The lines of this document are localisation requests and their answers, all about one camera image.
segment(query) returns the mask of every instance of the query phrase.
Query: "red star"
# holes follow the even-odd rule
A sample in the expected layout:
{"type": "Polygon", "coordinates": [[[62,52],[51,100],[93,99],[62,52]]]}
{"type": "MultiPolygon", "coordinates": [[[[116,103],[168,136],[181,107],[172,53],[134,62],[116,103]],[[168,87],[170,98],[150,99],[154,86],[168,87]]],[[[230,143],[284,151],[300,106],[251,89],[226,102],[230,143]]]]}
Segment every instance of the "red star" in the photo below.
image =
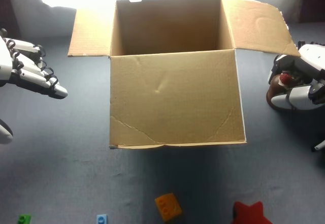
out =
{"type": "Polygon", "coordinates": [[[236,218],[232,224],[272,224],[263,216],[263,204],[257,202],[251,206],[247,206],[241,202],[234,204],[236,218]]]}

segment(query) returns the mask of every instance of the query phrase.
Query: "open cardboard box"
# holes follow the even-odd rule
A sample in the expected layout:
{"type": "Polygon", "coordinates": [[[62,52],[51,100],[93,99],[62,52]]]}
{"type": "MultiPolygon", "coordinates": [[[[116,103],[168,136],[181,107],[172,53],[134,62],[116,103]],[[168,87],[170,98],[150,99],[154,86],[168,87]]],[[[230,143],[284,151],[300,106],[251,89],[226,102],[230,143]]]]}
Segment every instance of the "open cardboard box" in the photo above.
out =
{"type": "Polygon", "coordinates": [[[235,49],[299,56],[281,13],[252,0],[78,10],[69,56],[110,57],[110,145],[149,148],[246,142],[235,49]]]}

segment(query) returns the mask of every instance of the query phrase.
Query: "orange toy block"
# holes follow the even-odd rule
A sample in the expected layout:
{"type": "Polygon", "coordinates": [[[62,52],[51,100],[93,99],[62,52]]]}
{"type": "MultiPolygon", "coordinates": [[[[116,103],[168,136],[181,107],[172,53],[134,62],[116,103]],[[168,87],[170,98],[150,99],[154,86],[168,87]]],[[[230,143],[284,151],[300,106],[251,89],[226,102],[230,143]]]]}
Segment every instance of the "orange toy block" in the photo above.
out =
{"type": "Polygon", "coordinates": [[[175,216],[182,214],[182,209],[179,206],[173,193],[166,194],[154,200],[164,221],[168,221],[175,216]]]}

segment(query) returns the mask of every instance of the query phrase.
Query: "green lego brick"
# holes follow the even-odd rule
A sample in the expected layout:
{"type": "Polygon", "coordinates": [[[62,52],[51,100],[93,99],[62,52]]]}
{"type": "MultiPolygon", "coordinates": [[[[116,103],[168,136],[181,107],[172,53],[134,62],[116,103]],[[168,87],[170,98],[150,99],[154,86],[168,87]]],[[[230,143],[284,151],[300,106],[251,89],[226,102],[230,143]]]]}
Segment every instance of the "green lego brick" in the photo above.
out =
{"type": "Polygon", "coordinates": [[[31,215],[20,215],[17,224],[30,224],[31,215]]]}

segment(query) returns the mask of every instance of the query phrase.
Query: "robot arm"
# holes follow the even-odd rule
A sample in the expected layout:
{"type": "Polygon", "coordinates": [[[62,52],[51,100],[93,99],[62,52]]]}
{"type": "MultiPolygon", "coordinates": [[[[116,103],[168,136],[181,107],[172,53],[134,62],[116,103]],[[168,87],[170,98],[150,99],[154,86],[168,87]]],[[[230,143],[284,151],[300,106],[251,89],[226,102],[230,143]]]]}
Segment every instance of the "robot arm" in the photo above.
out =
{"type": "Polygon", "coordinates": [[[267,102],[273,109],[311,110],[325,103],[325,47],[298,45],[301,57],[281,55],[269,75],[267,102]]]}
{"type": "MultiPolygon", "coordinates": [[[[55,99],[68,96],[53,69],[43,60],[43,47],[32,43],[6,38],[7,32],[0,30],[0,87],[7,83],[33,92],[48,95],[55,99]]],[[[13,133],[0,120],[0,144],[9,143],[13,133]]]]}

